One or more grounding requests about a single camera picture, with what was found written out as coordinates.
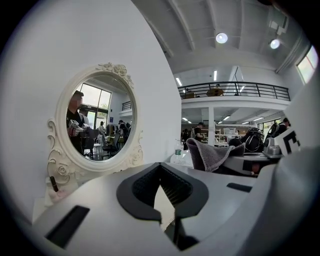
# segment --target chair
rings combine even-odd
[[[93,138],[85,138],[84,140],[84,146],[82,147],[83,151],[84,150],[90,150],[90,154],[85,154],[85,156],[90,156],[91,159],[94,158],[94,145],[95,145],[95,140]]]
[[[117,151],[119,150],[119,147],[118,147],[119,138],[120,138],[120,134],[117,132],[117,133],[114,135],[113,145],[103,146],[103,147],[102,147],[102,150],[109,152],[109,155],[110,155],[110,156],[112,155],[112,153],[117,152]]]

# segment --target ceiling light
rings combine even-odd
[[[215,40],[219,44],[224,44],[226,41],[228,41],[228,36],[225,33],[219,33],[216,35]]]
[[[273,39],[270,43],[272,49],[277,49],[280,46],[280,41],[278,39]]]
[[[257,121],[257,120],[260,120],[260,119],[263,119],[263,117],[259,117],[257,119],[254,119],[253,121]]]
[[[182,83],[180,82],[180,79],[178,77],[175,80],[178,82],[179,86],[182,86]]]

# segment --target white mirror frame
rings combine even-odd
[[[83,157],[73,147],[66,129],[66,114],[70,99],[76,88],[88,79],[101,75],[114,77],[127,89],[132,102],[134,123],[126,144],[118,154],[108,160],[93,161]],[[47,165],[49,176],[54,176],[57,183],[65,184],[71,177],[85,181],[141,165],[143,163],[143,151],[140,146],[140,139],[143,131],[140,130],[139,113],[134,84],[124,65],[113,65],[109,62],[108,64],[89,67],[78,73],[63,90],[57,103],[55,118],[50,118],[47,122],[49,127],[48,137],[50,138],[50,153]]]

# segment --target gray cloth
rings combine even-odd
[[[203,144],[194,138],[189,138],[186,144],[190,150],[194,169],[213,172],[224,163],[227,157],[243,156],[245,143],[235,146],[216,147]]]

